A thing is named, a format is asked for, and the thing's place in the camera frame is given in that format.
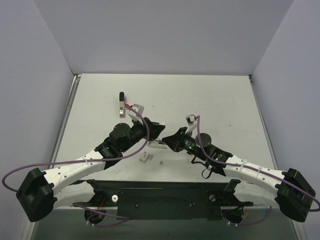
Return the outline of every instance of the gray wall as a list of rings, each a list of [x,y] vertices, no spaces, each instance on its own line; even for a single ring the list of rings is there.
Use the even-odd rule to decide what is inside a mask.
[[[253,74],[280,168],[298,169],[320,194],[320,2],[295,0]],[[308,239],[320,236],[309,213]]]
[[[32,0],[0,1],[0,176],[49,162],[73,80],[61,50]],[[21,184],[26,172],[9,184]],[[0,234],[21,237],[26,215],[0,185]]]
[[[252,74],[293,0],[35,0],[74,73]]]

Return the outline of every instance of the red wire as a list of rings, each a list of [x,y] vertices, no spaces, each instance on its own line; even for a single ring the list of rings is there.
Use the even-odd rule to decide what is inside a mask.
[[[100,208],[101,208],[102,205],[105,203],[105,200],[106,200],[106,197],[104,196],[104,197],[103,197],[103,200],[102,200],[102,202],[101,202],[101,204],[100,204],[100,206],[98,206],[98,212],[100,212]]]

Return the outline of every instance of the purple cable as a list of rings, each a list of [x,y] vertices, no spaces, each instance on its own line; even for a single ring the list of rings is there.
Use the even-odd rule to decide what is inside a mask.
[[[225,220],[227,220],[228,222],[230,222],[230,224],[231,225],[236,225],[236,226],[238,226],[238,227],[241,227],[241,226],[250,226],[250,225],[255,225],[255,224],[260,224],[260,223],[262,223],[263,221],[265,221],[269,216],[270,216],[270,214],[271,214],[271,212],[272,212],[272,207],[270,207],[269,208],[269,211],[267,212],[267,214],[262,218],[262,219],[260,219],[260,220],[258,220],[258,221],[254,221],[254,222],[247,222],[247,223],[237,223],[237,224],[235,224],[235,223],[233,223],[233,222],[230,222],[228,219],[226,219],[226,217],[225,216],[223,216],[223,218],[225,219]]]
[[[10,187],[7,183],[6,183],[6,179],[7,177],[9,177],[11,174],[20,171],[22,169],[27,169],[27,168],[34,168],[34,167],[40,167],[40,166],[54,166],[54,165],[62,165],[62,164],[78,164],[78,163],[85,163],[85,162],[109,162],[109,161],[118,161],[118,160],[122,160],[122,159],[127,159],[132,157],[133,155],[136,155],[137,153],[139,153],[148,143],[149,138],[150,138],[150,130],[149,130],[149,126],[146,122],[146,120],[143,118],[143,116],[138,113],[137,111],[133,110],[131,107],[129,106],[124,106],[126,109],[129,109],[130,111],[134,112],[136,115],[139,116],[139,118],[142,120],[145,128],[146,128],[146,140],[144,142],[144,144],[135,152],[127,155],[127,156],[121,156],[121,157],[116,157],[116,158],[109,158],[109,159],[88,159],[88,160],[72,160],[72,161],[61,161],[61,162],[48,162],[48,163],[34,163],[34,164],[30,164],[30,165],[26,165],[26,166],[21,166],[18,167],[10,172],[8,172],[6,175],[3,176],[2,178],[2,184],[5,188],[9,189],[10,191],[13,192],[17,192],[17,189],[14,189],[12,187]]]
[[[202,153],[203,153],[209,160],[211,160],[211,161],[213,161],[213,162],[215,162],[215,163],[217,163],[217,164],[221,164],[221,165],[225,165],[225,166],[241,167],[241,165],[240,165],[240,164],[237,164],[237,163],[226,163],[226,162],[222,162],[222,161],[217,161],[217,160],[211,158],[211,157],[206,153],[206,151],[205,151],[205,149],[204,149],[204,146],[203,146],[203,143],[202,143],[202,140],[201,140],[201,136],[200,136],[200,116],[197,116],[196,119],[197,119],[197,123],[196,123],[197,137],[198,137],[198,141],[199,141],[199,145],[200,145],[200,148],[201,148]],[[271,177],[271,178],[274,178],[274,179],[276,179],[276,180],[278,180],[278,181],[281,181],[282,183],[285,183],[285,184],[289,185],[290,187],[298,190],[300,193],[302,193],[302,194],[306,195],[307,197],[311,198],[313,201],[316,202],[316,204],[318,204],[318,208],[316,208],[316,209],[310,209],[309,211],[310,211],[310,212],[320,212],[320,201],[318,201],[314,196],[312,196],[312,195],[309,194],[308,192],[302,190],[300,187],[297,187],[296,185],[292,184],[291,182],[288,182],[287,180],[281,179],[280,177],[277,177],[277,176],[275,176],[275,175],[273,175],[273,174],[271,174],[271,173],[268,173],[268,172],[266,172],[266,171],[259,171],[258,169],[254,168],[254,167],[252,167],[252,166],[244,165],[243,167],[244,167],[245,169],[253,170],[253,171],[257,172],[257,173],[260,172],[260,173],[262,173],[262,174],[264,174],[264,175],[267,175],[268,177]]]
[[[104,212],[101,212],[101,211],[96,211],[94,209],[91,209],[89,207],[86,207],[86,206],[82,206],[80,204],[77,204],[77,203],[74,203],[73,204],[75,207],[79,207],[79,208],[82,208],[82,209],[85,209],[85,210],[88,210],[88,211],[91,211],[93,213],[95,213],[95,215],[91,215],[88,217],[87,221],[89,221],[91,218],[97,216],[97,215],[104,215],[106,217],[111,217],[111,218],[118,218],[118,219],[123,219],[121,221],[118,221],[118,222],[115,222],[115,223],[112,223],[112,224],[94,224],[93,226],[94,227],[98,227],[98,228],[108,228],[108,227],[113,227],[113,226],[116,226],[116,225],[119,225],[119,224],[123,224],[127,221],[129,221],[129,217],[126,217],[126,216],[117,216],[117,215],[112,215],[112,214],[108,214],[108,213],[104,213]]]

